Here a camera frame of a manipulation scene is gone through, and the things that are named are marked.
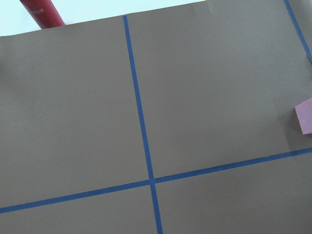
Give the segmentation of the brown paper table mat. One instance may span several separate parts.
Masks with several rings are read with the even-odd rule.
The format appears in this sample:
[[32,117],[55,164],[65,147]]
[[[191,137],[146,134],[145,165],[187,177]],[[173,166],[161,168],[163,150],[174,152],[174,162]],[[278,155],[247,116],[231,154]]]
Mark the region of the brown paper table mat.
[[1,37],[1,233],[311,233],[311,52],[309,0]]

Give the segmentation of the pink foam block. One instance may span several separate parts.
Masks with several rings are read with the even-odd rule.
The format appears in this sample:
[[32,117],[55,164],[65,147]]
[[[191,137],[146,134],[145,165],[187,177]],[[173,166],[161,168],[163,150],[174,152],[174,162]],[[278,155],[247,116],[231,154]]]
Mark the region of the pink foam block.
[[312,99],[295,106],[295,112],[303,135],[312,133]]

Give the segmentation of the red cylinder tube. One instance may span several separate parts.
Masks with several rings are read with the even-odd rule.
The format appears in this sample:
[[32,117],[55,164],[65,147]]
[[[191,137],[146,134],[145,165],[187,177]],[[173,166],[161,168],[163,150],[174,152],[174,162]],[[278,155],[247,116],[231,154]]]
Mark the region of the red cylinder tube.
[[65,26],[51,0],[20,0],[40,29]]

